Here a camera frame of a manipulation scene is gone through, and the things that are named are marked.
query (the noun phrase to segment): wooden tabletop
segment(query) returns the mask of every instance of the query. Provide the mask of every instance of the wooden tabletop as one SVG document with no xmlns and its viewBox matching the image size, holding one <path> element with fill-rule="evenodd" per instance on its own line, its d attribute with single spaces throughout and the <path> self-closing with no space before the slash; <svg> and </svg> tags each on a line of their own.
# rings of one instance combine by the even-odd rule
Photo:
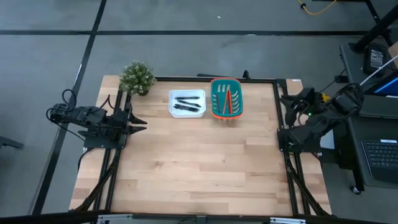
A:
<svg viewBox="0 0 398 224">
<path fill-rule="evenodd" d="M 300 80 L 287 84 L 290 94 L 302 89 Z M 114 101 L 118 86 L 118 76 L 104 76 L 97 105 L 108 94 Z M 111 211 L 291 215 L 272 84 L 241 86 L 244 112 L 233 121 L 213 117 L 210 83 L 157 82 L 147 96 L 134 95 L 133 113 L 148 125 L 133 134 L 122 150 Z M 202 118 L 175 119 L 169 113 L 169 91 L 184 89 L 205 90 L 208 109 Z M 95 149 L 83 158 L 70 208 L 79 206 L 93 190 L 103 156 L 104 149 Z M 319 161 L 307 153 L 301 158 L 309 191 L 330 212 Z M 302 211 L 298 189 L 296 193 Z"/>
</svg>

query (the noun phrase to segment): laptop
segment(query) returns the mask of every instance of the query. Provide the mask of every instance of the laptop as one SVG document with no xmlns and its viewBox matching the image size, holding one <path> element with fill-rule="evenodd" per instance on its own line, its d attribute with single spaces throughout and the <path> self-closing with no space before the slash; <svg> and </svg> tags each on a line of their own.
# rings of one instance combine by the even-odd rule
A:
<svg viewBox="0 0 398 224">
<path fill-rule="evenodd" d="M 398 71 L 386 76 L 364 92 L 359 115 L 398 119 Z"/>
</svg>

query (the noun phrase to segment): gray floor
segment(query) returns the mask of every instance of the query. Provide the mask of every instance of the gray floor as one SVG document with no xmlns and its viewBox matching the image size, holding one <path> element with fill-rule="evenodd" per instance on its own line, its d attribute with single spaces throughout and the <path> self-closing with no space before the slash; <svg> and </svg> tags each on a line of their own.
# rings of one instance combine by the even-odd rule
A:
<svg viewBox="0 0 398 224">
<path fill-rule="evenodd" d="M 307 2 L 312 11 L 328 4 Z M 100 0 L 0 0 L 0 29 L 90 30 L 99 4 Z M 374 1 L 381 16 L 394 4 L 395 0 Z M 301 11 L 293 0 L 217 0 L 202 4 L 115 0 L 108 1 L 99 29 L 368 30 L 373 25 L 366 5 L 360 2 L 338 2 L 323 15 L 313 17 Z M 0 217 L 30 212 L 57 130 L 45 119 L 44 112 L 61 102 L 63 89 L 72 87 L 87 40 L 87 36 L 0 36 L 0 136 L 25 144 L 20 151 L 9 147 L 0 151 Z M 338 46 L 356 40 L 357 37 L 97 36 L 78 104 L 94 104 L 102 76 L 119 74 L 132 60 L 149 63 L 157 75 L 208 73 L 240 77 L 248 69 L 252 77 L 300 78 L 305 85 L 323 88 L 343 69 Z M 338 88 L 333 85 L 327 92 Z M 82 142 L 67 134 L 45 213 L 67 211 L 81 148 Z M 353 184 L 349 172 L 333 165 L 324 165 L 323 171 L 335 215 L 397 223 L 396 190 L 366 187 L 362 195 L 356 196 L 348 190 Z"/>
</svg>

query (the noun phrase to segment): teal container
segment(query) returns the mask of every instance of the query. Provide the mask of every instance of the teal container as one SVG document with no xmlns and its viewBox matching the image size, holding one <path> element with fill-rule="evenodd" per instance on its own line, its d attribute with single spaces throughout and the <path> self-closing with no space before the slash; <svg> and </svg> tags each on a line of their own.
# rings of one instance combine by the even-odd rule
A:
<svg viewBox="0 0 398 224">
<path fill-rule="evenodd" d="M 227 90 L 231 91 L 231 114 L 229 113 L 229 103 L 225 101 Z M 219 119 L 236 119 L 240 117 L 243 113 L 241 83 L 234 78 L 213 79 L 211 81 L 211 109 L 214 117 Z"/>
</svg>

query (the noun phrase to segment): potted plant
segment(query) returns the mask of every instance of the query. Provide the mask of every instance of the potted plant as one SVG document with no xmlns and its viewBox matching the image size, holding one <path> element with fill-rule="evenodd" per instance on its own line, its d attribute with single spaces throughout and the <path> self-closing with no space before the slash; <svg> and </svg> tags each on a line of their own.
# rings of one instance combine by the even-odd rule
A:
<svg viewBox="0 0 398 224">
<path fill-rule="evenodd" d="M 144 62 L 133 61 L 126 66 L 120 76 L 120 90 L 140 96 L 148 94 L 149 89 L 155 84 L 153 68 Z"/>
</svg>

